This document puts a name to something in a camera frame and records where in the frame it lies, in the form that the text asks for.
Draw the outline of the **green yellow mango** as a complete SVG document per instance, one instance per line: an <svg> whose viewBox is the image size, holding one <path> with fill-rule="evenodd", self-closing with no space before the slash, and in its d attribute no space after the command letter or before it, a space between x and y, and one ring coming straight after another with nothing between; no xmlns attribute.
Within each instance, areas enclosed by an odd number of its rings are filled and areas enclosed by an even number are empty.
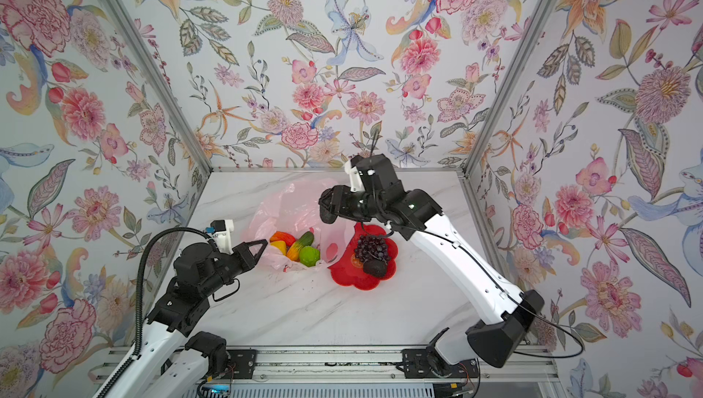
<svg viewBox="0 0 703 398"><path fill-rule="evenodd" d="M300 260L300 255L302 251L313 244L314 233L312 231L306 231L303 233L298 240L295 240L293 244L287 249L286 257L289 260L298 262Z"/></svg>

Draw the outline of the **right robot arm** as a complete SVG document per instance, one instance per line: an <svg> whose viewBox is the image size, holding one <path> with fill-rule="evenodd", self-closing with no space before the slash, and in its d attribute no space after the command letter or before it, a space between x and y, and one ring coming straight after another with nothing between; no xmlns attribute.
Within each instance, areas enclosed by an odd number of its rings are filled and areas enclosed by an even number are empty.
<svg viewBox="0 0 703 398"><path fill-rule="evenodd" d="M429 352L446 365L479 359L494 368L505 366L539 318L543 297L501 276L464 240L430 194L404 188L386 156L355 156L344 171L349 184L335 185L320 196L321 220L384 224L432 258L478 314L478 322L464 331L439 333Z"/></svg>

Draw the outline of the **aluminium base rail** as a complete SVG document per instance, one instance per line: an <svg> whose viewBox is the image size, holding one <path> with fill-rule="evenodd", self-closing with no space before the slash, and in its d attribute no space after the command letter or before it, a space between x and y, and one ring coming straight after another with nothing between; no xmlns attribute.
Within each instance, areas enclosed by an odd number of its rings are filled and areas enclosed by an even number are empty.
<svg viewBox="0 0 703 398"><path fill-rule="evenodd" d="M502 368L477 361L474 380L406 379L399 369L401 350L423 346L230 346L258 351L252 380L210 379L208 385L278 383L434 383L474 386L485 383L556 383L557 368L540 347L525 347Z"/></svg>

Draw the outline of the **green lime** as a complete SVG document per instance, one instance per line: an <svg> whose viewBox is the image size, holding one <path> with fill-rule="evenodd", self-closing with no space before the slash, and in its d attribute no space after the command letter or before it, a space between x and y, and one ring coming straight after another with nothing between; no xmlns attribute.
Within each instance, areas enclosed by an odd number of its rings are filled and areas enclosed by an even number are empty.
<svg viewBox="0 0 703 398"><path fill-rule="evenodd" d="M312 246L305 246L298 254L298 261L306 267L314 267L320 260L320 251Z"/></svg>

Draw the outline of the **red chili pepper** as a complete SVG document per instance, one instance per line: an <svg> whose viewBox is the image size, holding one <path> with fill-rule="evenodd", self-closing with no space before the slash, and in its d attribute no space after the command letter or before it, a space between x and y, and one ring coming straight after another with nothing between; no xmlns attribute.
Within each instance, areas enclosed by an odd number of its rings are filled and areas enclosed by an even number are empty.
<svg viewBox="0 0 703 398"><path fill-rule="evenodd" d="M283 231L276 231L270 238L269 242L283 242L287 248L296 242L296 237Z"/></svg>

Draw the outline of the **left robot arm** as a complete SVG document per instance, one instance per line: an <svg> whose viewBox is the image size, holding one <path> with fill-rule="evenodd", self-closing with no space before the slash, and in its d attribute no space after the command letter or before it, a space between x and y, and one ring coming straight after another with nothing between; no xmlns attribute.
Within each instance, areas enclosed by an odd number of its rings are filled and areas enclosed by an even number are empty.
<svg viewBox="0 0 703 398"><path fill-rule="evenodd" d="M178 397L197 381L227 372L232 363L226 339L196 333L212 296L259 263L268 241L242 242L222 253L213 241L185 248L175 276L143 319L132 352L95 394L97 397Z"/></svg>

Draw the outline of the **red flower-shaped plate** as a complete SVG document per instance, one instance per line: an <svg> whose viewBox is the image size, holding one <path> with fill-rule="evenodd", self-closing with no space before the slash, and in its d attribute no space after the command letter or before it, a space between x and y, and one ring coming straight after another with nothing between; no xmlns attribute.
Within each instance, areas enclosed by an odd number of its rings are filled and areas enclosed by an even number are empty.
<svg viewBox="0 0 703 398"><path fill-rule="evenodd" d="M361 236L372 235L386 238L389 247L390 261L388 270L384 279L377 279L371 275L366 275L362 264L354 255L354 249ZM357 223L354 226L353 238L348 242L342 257L330 267L331 278L339 286L353 286L359 290L370 291L375 289L382 281L392 278L397 271L397 263L395 259L398 255L398 247L394 241L389 238L386 231L375 225L366 225Z"/></svg>

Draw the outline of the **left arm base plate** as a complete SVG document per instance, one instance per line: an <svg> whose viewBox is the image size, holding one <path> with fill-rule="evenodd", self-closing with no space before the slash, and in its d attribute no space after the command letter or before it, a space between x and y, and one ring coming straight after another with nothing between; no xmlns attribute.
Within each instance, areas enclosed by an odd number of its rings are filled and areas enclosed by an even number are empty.
<svg viewBox="0 0 703 398"><path fill-rule="evenodd" d="M258 351L254 349L227 350L214 356L203 355L197 350L183 350L173 361L171 368L186 373L194 380L220 379L252 380Z"/></svg>

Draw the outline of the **yellow lemon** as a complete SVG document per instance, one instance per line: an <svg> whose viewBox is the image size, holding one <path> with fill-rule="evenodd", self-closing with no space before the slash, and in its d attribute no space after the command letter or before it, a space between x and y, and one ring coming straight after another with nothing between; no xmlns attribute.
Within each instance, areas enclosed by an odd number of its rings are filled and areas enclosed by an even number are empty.
<svg viewBox="0 0 703 398"><path fill-rule="evenodd" d="M271 242L270 245L271 245L272 247L274 247L275 249L277 249L277 250L278 250L280 253L282 253L283 255L286 255L286 254L287 254L287 250L289 249L289 248L287 247L287 244L286 244L284 241L275 241L275 242Z"/></svg>

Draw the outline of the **dark purple grapes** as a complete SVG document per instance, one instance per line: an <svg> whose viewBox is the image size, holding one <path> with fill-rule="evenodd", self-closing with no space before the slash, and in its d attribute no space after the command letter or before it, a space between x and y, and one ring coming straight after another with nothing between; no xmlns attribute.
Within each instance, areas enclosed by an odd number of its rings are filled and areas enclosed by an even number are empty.
<svg viewBox="0 0 703 398"><path fill-rule="evenodd" d="M390 261L389 247L384 237L361 236L354 249L354 255L362 264L369 261L387 264Z"/></svg>

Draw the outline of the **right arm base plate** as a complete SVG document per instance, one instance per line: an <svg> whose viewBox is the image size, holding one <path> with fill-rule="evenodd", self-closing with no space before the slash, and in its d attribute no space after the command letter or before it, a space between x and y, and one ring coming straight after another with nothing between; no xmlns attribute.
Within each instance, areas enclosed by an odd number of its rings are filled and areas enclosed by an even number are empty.
<svg viewBox="0 0 703 398"><path fill-rule="evenodd" d="M406 379L468 381L480 377L479 365L476 360L449 365L439 356L430 354L427 348L401 350L399 369Z"/></svg>

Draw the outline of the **pink plastic bag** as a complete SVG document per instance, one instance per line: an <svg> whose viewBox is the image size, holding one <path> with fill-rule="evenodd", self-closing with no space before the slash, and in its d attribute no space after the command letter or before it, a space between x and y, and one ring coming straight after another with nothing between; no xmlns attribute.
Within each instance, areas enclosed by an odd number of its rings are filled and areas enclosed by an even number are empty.
<svg viewBox="0 0 703 398"><path fill-rule="evenodd" d="M314 266L308 268L294 262L273 246L265 249L260 264L278 273L320 271L336 264L353 238L354 225L342 218L333 224L324 223L319 199L323 191L337 184L331 178L301 179L287 184L259 204L241 240L268 240L278 231L300 237L309 231L314 235L313 247L320 251L320 260Z"/></svg>

